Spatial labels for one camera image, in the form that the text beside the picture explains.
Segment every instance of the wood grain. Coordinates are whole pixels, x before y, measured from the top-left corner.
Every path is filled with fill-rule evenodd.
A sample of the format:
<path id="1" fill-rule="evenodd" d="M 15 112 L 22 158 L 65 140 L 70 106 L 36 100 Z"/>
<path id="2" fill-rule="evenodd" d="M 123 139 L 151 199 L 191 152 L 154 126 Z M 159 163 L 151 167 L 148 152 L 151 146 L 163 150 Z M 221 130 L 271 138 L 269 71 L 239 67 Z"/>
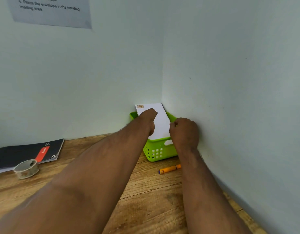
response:
<path id="1" fill-rule="evenodd" d="M 0 218 L 30 197 L 73 159 L 108 135 L 65 141 L 57 161 L 43 163 L 33 177 L 18 180 L 13 172 L 0 174 Z M 104 233 L 188 233 L 183 207 L 181 170 L 159 175 L 179 164 L 178 157 L 155 163 L 142 153 Z M 227 200 L 255 234 L 266 233 L 226 193 Z"/>

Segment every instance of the hand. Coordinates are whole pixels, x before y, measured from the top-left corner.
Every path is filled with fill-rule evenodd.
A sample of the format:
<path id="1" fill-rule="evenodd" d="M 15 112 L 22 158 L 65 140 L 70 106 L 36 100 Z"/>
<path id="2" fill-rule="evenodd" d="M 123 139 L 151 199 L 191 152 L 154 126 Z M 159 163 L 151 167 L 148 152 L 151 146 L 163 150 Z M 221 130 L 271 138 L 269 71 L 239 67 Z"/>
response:
<path id="1" fill-rule="evenodd" d="M 157 112 L 153 109 L 150 108 L 143 113 L 140 114 L 138 117 L 143 123 L 146 123 L 149 127 L 149 136 L 153 134 L 154 132 L 154 119 L 157 115 Z"/>
<path id="2" fill-rule="evenodd" d="M 177 118 L 170 123 L 169 132 L 178 154 L 197 149 L 199 130 L 194 121 L 187 118 Z"/>

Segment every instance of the notebook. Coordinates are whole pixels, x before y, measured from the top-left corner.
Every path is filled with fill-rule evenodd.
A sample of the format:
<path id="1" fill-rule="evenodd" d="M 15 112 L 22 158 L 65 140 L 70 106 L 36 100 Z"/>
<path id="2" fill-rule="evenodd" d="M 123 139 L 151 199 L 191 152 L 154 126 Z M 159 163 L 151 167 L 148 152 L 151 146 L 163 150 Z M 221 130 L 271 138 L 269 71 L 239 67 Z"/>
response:
<path id="1" fill-rule="evenodd" d="M 162 139 L 170 137 L 169 134 L 169 124 L 170 120 L 168 119 L 168 116 L 162 106 L 161 103 L 155 103 L 155 104 L 138 104 L 135 105 L 137 114 L 140 115 L 144 111 L 153 108 L 157 111 L 157 116 L 154 119 L 154 132 L 152 135 L 149 136 L 148 139 L 154 140 L 154 139 Z"/>
<path id="2" fill-rule="evenodd" d="M 11 171 L 19 163 L 36 159 L 38 163 L 57 160 L 64 139 L 45 143 L 0 148 L 0 173 Z"/>

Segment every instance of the tape roll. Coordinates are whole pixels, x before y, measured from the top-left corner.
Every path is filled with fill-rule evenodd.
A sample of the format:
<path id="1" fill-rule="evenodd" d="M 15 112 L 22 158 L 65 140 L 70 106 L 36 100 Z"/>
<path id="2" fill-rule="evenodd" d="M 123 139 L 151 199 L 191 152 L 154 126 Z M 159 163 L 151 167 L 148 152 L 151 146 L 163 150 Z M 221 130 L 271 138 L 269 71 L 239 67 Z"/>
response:
<path id="1" fill-rule="evenodd" d="M 13 171 L 19 179 L 25 179 L 34 176 L 39 171 L 39 167 L 35 159 L 30 159 L 19 163 Z"/>

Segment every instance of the red label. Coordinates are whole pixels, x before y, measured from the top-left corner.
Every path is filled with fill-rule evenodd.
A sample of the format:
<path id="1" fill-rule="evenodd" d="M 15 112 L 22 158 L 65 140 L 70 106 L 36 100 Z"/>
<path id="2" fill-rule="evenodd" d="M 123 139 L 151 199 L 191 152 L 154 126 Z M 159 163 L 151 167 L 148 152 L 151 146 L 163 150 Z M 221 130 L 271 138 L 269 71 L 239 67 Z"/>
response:
<path id="1" fill-rule="evenodd" d="M 43 147 L 40 152 L 38 153 L 38 155 L 36 156 L 35 160 L 37 162 L 41 162 L 44 158 L 44 156 L 46 155 L 48 149 L 49 149 L 50 146 L 46 146 L 46 147 Z"/>

